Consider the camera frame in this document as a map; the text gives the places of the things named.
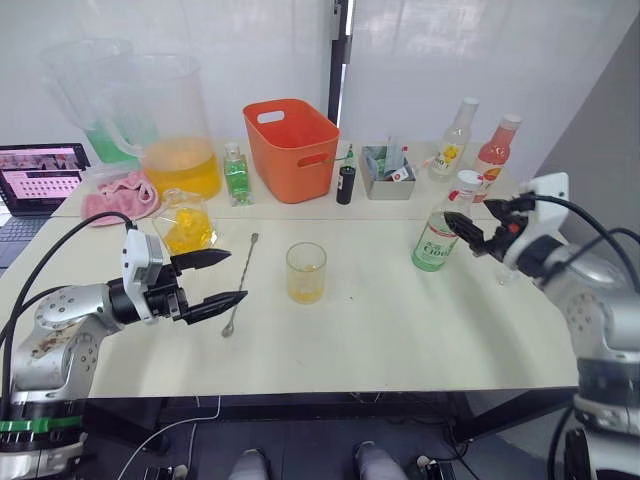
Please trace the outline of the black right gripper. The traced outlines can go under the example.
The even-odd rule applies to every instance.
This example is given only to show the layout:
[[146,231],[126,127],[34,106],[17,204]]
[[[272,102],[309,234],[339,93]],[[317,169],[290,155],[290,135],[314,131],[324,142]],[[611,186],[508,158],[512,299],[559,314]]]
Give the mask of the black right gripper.
[[448,228],[467,243],[475,256],[490,255],[497,261],[504,261],[509,248],[528,226],[529,218],[517,212],[510,200],[487,199],[483,204],[500,222],[489,240],[484,240],[483,231],[463,213],[445,211],[444,220]]

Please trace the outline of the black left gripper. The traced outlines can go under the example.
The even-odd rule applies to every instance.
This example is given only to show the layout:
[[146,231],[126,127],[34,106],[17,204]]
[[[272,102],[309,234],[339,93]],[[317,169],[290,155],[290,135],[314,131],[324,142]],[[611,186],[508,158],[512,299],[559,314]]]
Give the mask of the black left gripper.
[[144,293],[151,318],[171,318],[193,325],[237,306],[247,296],[246,290],[222,292],[206,297],[197,305],[189,306],[184,289],[178,282],[178,277],[184,270],[208,268],[230,256],[230,251],[221,249],[202,249],[171,256],[171,264],[160,269],[156,283],[149,285]]

